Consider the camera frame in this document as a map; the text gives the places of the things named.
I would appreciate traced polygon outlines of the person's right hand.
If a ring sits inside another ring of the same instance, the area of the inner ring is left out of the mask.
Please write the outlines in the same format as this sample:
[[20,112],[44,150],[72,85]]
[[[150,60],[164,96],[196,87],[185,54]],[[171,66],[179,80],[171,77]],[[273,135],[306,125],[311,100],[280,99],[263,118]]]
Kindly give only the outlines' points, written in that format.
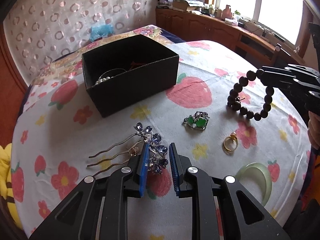
[[309,112],[308,137],[311,146],[316,150],[320,148],[320,117]]

